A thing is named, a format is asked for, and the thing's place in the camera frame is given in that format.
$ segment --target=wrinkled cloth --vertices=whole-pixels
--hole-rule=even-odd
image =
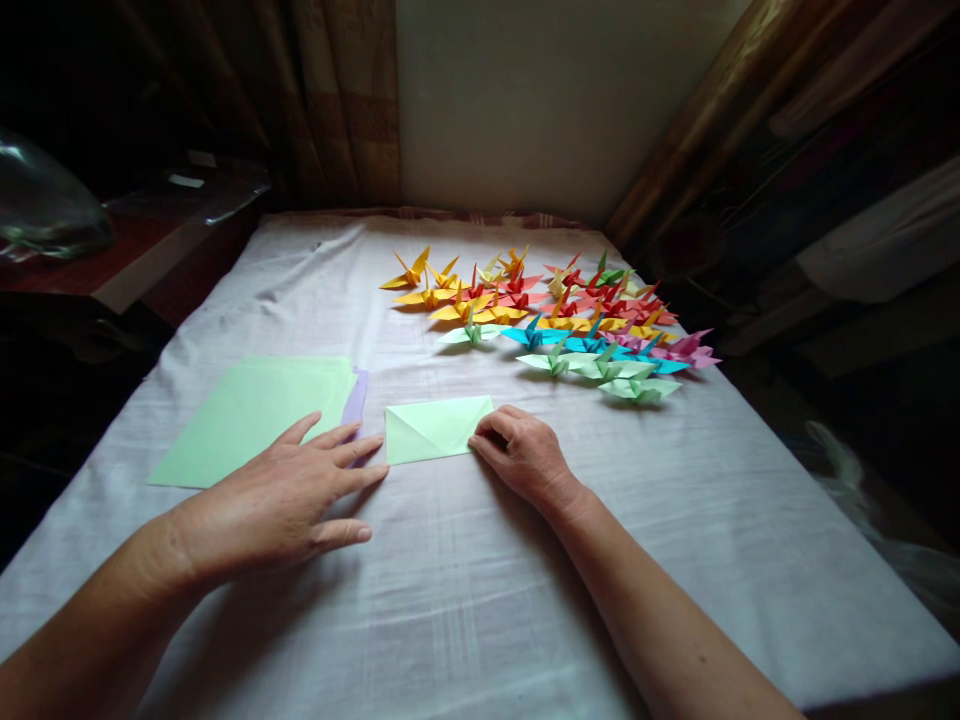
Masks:
[[[584,267],[604,249],[623,266],[583,230],[266,218],[0,576],[0,657],[191,494],[145,483],[227,368],[315,354],[370,372],[367,433],[388,405],[482,394],[550,423],[573,471],[802,708],[960,669],[957,645],[717,368],[651,410],[531,379],[506,340],[444,348],[425,313],[392,303],[404,291],[378,289],[400,271],[393,250],[412,260],[427,243],[431,264],[460,255],[468,274],[527,243],[527,276],[579,251]],[[479,458],[396,466],[334,512],[369,522],[371,542],[211,594],[139,717],[634,716],[639,697],[559,543]]]

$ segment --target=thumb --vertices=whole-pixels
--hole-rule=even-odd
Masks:
[[[476,450],[494,469],[507,461],[507,454],[483,435],[471,435],[467,439],[467,445]]]
[[[319,555],[348,545],[367,542],[373,533],[363,520],[327,520],[313,529],[313,549]]]

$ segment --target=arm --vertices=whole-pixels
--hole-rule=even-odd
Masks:
[[[355,423],[301,445],[319,419],[304,418],[244,467],[134,533],[0,665],[4,717],[127,717],[170,639],[212,589],[369,540],[360,520],[320,516],[337,498],[386,477],[386,465],[345,469],[383,438],[342,445]]]
[[[573,476],[549,426],[505,405],[470,444],[553,527],[654,717],[802,717]]]

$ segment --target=blue origami crane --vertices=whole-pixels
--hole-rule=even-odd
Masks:
[[[505,328],[502,335],[506,335],[512,340],[516,340],[528,350],[536,350],[541,345],[554,345],[566,337],[570,336],[569,330],[538,330],[537,323],[543,313],[537,315],[525,328]]]
[[[587,333],[585,338],[570,338],[567,340],[567,350],[570,352],[588,352],[595,353],[597,355],[602,355],[607,348],[610,347],[610,343],[604,340],[603,338],[597,337],[597,329],[600,327],[600,322],[603,320],[603,314],[594,321],[593,327],[590,328],[590,332]],[[617,347],[613,351],[611,360],[636,360],[635,357],[632,357],[629,354],[627,348]]]
[[[690,363],[678,363],[674,360],[662,360],[650,355],[650,351],[657,346],[657,343],[660,342],[660,338],[662,336],[663,333],[660,333],[655,338],[651,338],[650,342],[647,343],[647,346],[643,350],[638,352],[636,355],[628,355],[627,357],[631,360],[639,360],[640,362],[648,362],[656,365],[653,370],[654,374],[656,375],[670,375],[671,373],[686,370],[688,367],[690,367]]]

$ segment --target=hand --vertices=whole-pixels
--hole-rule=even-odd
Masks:
[[[387,476],[388,465],[346,469],[383,444],[383,436],[341,444],[360,423],[341,425],[301,445],[320,420],[308,415],[239,470],[166,516],[171,545],[200,584],[304,562],[367,542],[361,520],[321,521],[335,500]]]
[[[512,405],[480,420],[468,444],[517,495],[548,519],[568,512],[582,494],[553,429]]]

